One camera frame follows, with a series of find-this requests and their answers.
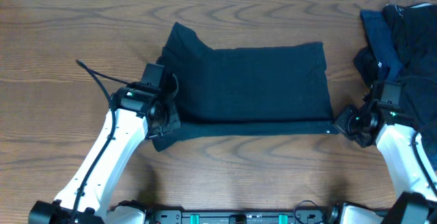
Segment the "black nike t-shirt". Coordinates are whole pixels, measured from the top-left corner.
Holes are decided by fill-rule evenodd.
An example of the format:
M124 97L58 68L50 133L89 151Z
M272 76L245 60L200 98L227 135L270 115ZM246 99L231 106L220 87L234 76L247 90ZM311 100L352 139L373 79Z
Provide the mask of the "black nike t-shirt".
M176 23L158 63L178 78L181 126L157 151L199 137L333 134L323 44L212 49Z

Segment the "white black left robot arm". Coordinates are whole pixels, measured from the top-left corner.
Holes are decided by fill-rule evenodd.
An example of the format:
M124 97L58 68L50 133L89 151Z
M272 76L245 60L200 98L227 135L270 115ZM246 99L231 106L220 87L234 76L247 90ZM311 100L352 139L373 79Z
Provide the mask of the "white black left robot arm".
M53 202L37 201L29 223L152 223L136 201L110 208L113 191L133 152L148 139L180 127L176 87L131 83L109 98L109 112L88 155Z

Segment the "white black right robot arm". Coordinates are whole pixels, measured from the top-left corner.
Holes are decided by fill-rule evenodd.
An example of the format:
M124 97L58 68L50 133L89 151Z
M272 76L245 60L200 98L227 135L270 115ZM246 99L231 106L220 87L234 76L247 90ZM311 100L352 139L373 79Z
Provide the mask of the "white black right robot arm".
M377 147L386 163L396 202L378 213L358 204L333 208L330 223L435 223L436 174L425 155L421 134L412 118L400 110L347 106L335 119L335 127L361 147Z

